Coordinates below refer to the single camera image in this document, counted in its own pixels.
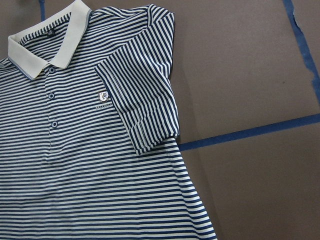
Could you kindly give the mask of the blue white striped polo shirt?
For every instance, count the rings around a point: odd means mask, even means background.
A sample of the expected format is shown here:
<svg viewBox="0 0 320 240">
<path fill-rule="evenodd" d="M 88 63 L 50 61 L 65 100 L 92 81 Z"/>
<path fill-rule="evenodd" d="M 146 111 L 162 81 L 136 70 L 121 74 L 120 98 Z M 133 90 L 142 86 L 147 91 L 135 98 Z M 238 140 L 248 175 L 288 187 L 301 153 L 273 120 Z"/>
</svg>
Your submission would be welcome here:
<svg viewBox="0 0 320 240">
<path fill-rule="evenodd" d="M 177 146 L 175 16 L 82 1 L 8 37 L 3 240 L 215 240 Z"/>
</svg>

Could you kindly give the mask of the blue tape grid lines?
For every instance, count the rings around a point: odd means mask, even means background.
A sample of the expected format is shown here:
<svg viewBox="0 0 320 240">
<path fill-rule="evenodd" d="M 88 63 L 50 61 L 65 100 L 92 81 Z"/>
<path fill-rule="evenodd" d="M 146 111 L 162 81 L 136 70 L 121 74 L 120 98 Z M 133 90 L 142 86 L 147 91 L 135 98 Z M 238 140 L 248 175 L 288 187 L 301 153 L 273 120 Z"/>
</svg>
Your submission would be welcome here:
<svg viewBox="0 0 320 240">
<path fill-rule="evenodd" d="M 181 150 L 320 121 L 317 0 L 157 0 L 174 13 Z"/>
</svg>

